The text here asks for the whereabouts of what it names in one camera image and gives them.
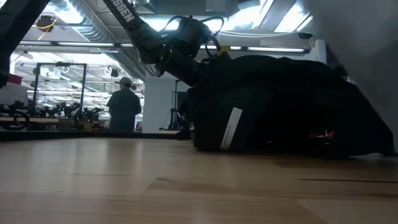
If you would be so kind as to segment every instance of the dark jacket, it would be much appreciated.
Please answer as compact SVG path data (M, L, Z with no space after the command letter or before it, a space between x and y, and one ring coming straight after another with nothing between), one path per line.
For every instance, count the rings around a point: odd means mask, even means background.
M111 122L109 130L117 133L133 132L136 115L141 113L140 99L130 89L122 89L112 94L106 105L109 107Z

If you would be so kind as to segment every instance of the ceiling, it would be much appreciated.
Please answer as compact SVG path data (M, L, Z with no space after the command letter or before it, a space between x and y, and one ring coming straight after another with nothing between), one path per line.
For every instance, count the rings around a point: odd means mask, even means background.
M110 13L103 0L52 0L52 2L68 3L71 9L69 14L65 17L64 14L55 12L53 6L47 6L42 15L57 16L54 30L43 33L33 26L24 40L131 42L126 31ZM219 41L224 45L308 48L308 41L299 39L292 32L298 31L297 28L300 27L299 30L302 32L317 34L312 17L305 10L302 0L135 0L135 2L136 11L155 30L163 28L174 15L192 15L196 19L210 16L224 17L226 23L218 35ZM79 16L86 18L83 25L94 27L93 32L99 32L100 34L95 33L95 35L101 39L96 40L87 32L84 33L86 28L79 28L76 24L67 24L67 22L79 21ZM210 21L206 25L212 31L217 31L221 28L221 21ZM177 26L176 21L167 28L175 29ZM23 85L28 88L31 88L34 79L32 71L37 62L87 63L86 80L91 83L86 84L84 106L89 108L106 109L105 105L110 94L118 89L118 85L112 82L124 76L134 80L138 87L135 92L142 98L143 105L145 93L143 81L145 76L154 74L150 66L138 61L134 49L19 46L11 60L15 60L15 74L24 78ZM119 77L112 78L108 67L118 70ZM52 65L47 66L43 71L39 82L40 105L54 106L59 101L80 101L77 93L81 91L83 78L81 67L55 68ZM105 112L102 117L107 118L109 114Z

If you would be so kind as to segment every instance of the person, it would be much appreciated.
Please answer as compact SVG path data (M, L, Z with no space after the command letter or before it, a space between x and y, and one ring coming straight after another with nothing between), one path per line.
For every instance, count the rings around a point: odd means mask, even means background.
M129 133L134 131L136 115L141 113L139 97L131 88L131 80L123 77L119 81L120 90L112 94L108 104L111 122L109 130L115 133Z

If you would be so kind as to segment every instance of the cap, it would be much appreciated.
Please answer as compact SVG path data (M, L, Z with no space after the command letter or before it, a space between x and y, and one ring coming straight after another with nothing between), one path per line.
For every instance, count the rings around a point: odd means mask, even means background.
M130 84L131 85L131 79L129 79L128 77L123 77L122 79L120 79L119 84Z

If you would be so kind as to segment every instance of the white wall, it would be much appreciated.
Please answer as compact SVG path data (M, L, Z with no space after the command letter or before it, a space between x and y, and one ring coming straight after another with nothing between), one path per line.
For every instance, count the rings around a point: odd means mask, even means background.
M231 57L236 58L247 54L259 54L258 52L232 52ZM318 60L322 61L324 58L322 55L316 55L314 51L305 55L268 55L272 57L288 57L296 60ZM177 91L186 91L189 88L188 85L179 82L177 85ZM159 128L168 128L170 123L171 114L166 119L170 109L173 105L173 91L175 90L175 78L170 74L157 77L146 78L146 90L145 90L145 105L144 105L144 116L142 118L143 133L159 133Z
M175 81L174 78L146 78L143 133L158 133L159 128L168 128L170 109L174 107ZM177 91L186 91L188 88L189 86L183 82L177 84Z

